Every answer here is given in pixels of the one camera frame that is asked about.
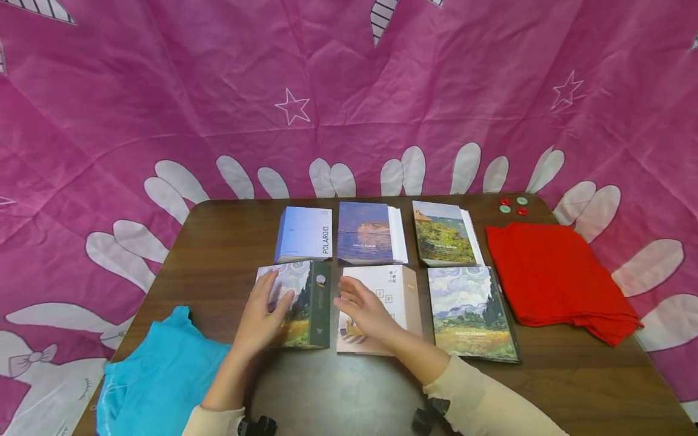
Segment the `photo album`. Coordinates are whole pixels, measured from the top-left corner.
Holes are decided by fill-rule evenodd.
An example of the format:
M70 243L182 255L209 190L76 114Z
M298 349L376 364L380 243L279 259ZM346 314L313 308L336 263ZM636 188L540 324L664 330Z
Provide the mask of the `photo album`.
M437 347L457 356L521 363L512 323L491 267L427 271Z
M344 269L345 276L362 281L381 300L388 313L404 329L420 338L422 316L419 311L417 274L406 266L352 266ZM344 312L339 313L337 333L338 353L391 354L364 332Z
M429 266L484 265L468 211L455 204L412 202L419 258Z
M276 337L279 347L329 348L330 287L332 266L325 262L293 262L263 266L257 270L257 279L269 270L279 275L269 294L269 312L288 291L293 291L293 304Z
M288 206L281 215L274 263L332 258L332 210Z
M408 263L400 209L340 202L337 257L354 265Z

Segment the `beige sleeve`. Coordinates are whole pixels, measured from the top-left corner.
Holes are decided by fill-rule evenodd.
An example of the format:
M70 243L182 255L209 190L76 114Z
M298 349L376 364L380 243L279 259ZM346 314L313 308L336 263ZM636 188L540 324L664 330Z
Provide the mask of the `beige sleeve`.
M429 398L449 400L446 420L467 436L559 436L557 424L500 382L452 356L443 374L424 387Z
M237 426L245 417L245 408L214 412L194 407L182 436L237 436Z

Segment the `folded red fabric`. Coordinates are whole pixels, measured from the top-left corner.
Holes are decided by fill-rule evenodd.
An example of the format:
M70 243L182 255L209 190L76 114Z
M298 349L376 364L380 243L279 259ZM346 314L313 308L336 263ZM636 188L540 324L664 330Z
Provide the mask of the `folded red fabric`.
M642 327L611 274L572 228L514 223L485 232L504 293L523 325L584 326L612 346Z

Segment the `book with seascape cover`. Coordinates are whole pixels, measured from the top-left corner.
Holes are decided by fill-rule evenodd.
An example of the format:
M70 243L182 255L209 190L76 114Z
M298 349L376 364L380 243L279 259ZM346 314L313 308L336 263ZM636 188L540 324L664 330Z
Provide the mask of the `book with seascape cover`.
M437 347L457 356L521 363L512 322L491 267L427 271Z
M406 264L400 209L383 203L340 202L337 257L356 265Z
M429 266L484 265L468 211L455 204L412 202L419 257Z
M329 289L332 268L329 263L310 261L262 266L257 280L269 270L279 275L269 294L269 311L288 291L293 291L293 304L274 344L293 348L329 348Z

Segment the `pink backdrop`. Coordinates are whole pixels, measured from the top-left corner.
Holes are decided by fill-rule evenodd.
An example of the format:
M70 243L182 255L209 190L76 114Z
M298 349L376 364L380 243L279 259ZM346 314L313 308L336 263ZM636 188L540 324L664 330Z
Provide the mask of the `pink backdrop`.
M175 3L0 0L0 434L72 430L199 202L500 190L698 419L698 3Z

